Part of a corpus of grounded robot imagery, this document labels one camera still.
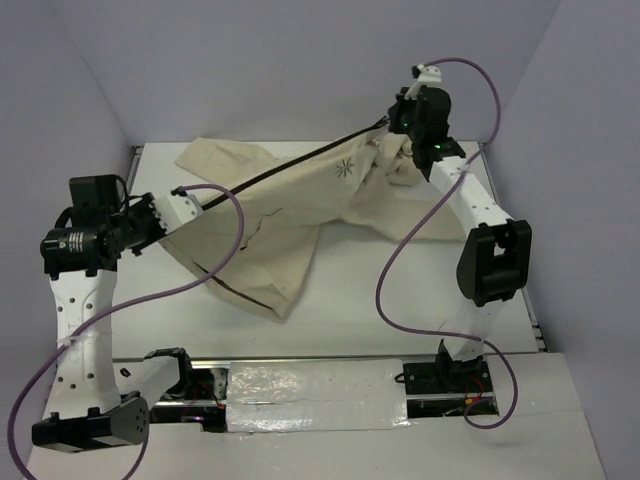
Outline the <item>cream jacket with black zipper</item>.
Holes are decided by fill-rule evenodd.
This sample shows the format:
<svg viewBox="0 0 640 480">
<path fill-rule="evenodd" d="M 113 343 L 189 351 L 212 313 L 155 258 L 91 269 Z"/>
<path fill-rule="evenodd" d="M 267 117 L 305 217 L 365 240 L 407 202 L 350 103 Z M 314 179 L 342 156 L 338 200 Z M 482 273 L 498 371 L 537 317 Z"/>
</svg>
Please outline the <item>cream jacket with black zipper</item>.
<svg viewBox="0 0 640 480">
<path fill-rule="evenodd" d="M 231 190 L 287 161 L 256 144 L 197 138 L 175 164 L 203 183 Z M 242 310 L 284 321 L 300 296 L 320 226 L 341 220 L 400 241 L 434 203 L 400 199 L 392 187 L 421 180 L 409 139 L 377 131 L 262 180 L 234 194 L 244 212 L 242 244 L 206 286 Z M 236 238 L 235 207 L 224 195 L 223 200 L 161 241 L 196 277 L 212 270 Z M 454 213 L 443 207 L 413 239 L 465 237 Z"/>
</svg>

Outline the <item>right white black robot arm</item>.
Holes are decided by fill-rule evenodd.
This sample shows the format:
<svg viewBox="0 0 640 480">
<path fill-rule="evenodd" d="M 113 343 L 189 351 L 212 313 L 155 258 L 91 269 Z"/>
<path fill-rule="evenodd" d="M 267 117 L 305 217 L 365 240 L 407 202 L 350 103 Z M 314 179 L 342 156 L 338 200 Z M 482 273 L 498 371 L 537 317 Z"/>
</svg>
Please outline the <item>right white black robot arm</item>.
<svg viewBox="0 0 640 480">
<path fill-rule="evenodd" d="M 460 144 L 449 136 L 449 94 L 441 88 L 403 87 L 388 110 L 389 131 L 411 143 L 414 165 L 446 199 L 459 221 L 465 244 L 456 267 L 456 282 L 464 298 L 460 327 L 447 336 L 450 357 L 435 366 L 435 380 L 456 391 L 470 370 L 465 361 L 483 353 L 481 340 L 493 327 L 503 305 L 527 282 L 532 229 L 497 205 L 475 175 Z"/>
</svg>

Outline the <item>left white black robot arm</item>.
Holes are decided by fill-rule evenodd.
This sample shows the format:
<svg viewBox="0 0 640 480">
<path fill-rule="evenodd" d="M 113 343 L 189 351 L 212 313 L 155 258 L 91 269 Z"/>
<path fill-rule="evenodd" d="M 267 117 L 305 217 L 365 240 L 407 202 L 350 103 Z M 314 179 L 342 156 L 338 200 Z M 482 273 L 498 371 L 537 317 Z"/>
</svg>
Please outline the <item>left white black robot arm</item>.
<svg viewBox="0 0 640 480">
<path fill-rule="evenodd" d="M 138 445 L 149 431 L 141 393 L 121 393 L 113 369 L 110 308 L 117 263 L 134 243 L 124 179 L 73 178 L 72 204 L 40 245 L 57 313 L 53 400 L 32 427 L 35 446 L 79 453 Z"/>
</svg>

